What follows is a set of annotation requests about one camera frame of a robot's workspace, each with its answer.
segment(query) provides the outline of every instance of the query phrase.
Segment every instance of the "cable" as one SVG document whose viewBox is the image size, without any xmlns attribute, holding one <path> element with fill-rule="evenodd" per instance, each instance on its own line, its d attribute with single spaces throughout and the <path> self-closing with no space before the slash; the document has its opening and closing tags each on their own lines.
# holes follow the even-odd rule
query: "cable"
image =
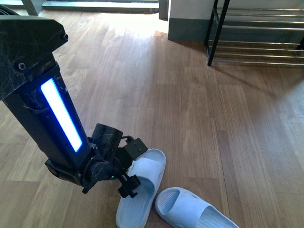
<svg viewBox="0 0 304 228">
<path fill-rule="evenodd" d="M 0 15 L 19 15 L 15 11 L 12 11 L 10 8 L 0 4 Z"/>
<path fill-rule="evenodd" d="M 9 15 L 7 12 L 5 12 L 4 10 L 0 9 L 0 15 Z"/>
</svg>

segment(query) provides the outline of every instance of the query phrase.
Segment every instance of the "slipper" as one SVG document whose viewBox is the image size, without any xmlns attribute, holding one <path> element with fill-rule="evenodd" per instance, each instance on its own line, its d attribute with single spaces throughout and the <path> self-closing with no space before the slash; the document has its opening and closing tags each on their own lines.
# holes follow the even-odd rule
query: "slipper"
<svg viewBox="0 0 304 228">
<path fill-rule="evenodd" d="M 157 213 L 175 228 L 239 228 L 214 206 L 182 188 L 162 191 L 155 207 Z"/>
<path fill-rule="evenodd" d="M 133 161 L 128 175 L 136 175 L 141 181 L 135 198 L 121 198 L 116 214 L 118 228 L 143 228 L 148 220 L 152 202 L 160 187 L 166 166 L 165 154 L 157 149 L 149 149 L 142 157 Z"/>
</svg>

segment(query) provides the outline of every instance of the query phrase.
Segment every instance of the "gray baseboard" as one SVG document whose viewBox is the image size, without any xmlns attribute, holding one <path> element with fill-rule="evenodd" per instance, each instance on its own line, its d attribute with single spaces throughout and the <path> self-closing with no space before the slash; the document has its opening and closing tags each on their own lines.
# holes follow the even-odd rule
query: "gray baseboard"
<svg viewBox="0 0 304 228">
<path fill-rule="evenodd" d="M 10 9 L 22 10 L 25 9 L 21 0 L 0 0 L 0 4 Z"/>
<path fill-rule="evenodd" d="M 138 2 L 84 2 L 84 1 L 46 1 L 42 4 L 46 10 L 69 10 L 109 13 L 157 13 L 158 3 Z"/>
<path fill-rule="evenodd" d="M 170 40 L 205 40 L 209 20 L 199 19 L 169 19 L 168 39 Z M 265 26 L 282 26 L 276 22 Z M 303 24 L 293 25 L 304 28 Z M 215 26 L 210 35 L 215 35 Z M 253 30 L 253 29 L 223 29 L 220 40 L 244 42 L 274 42 L 274 43 L 299 43 L 304 36 L 304 31 L 285 30 Z"/>
</svg>

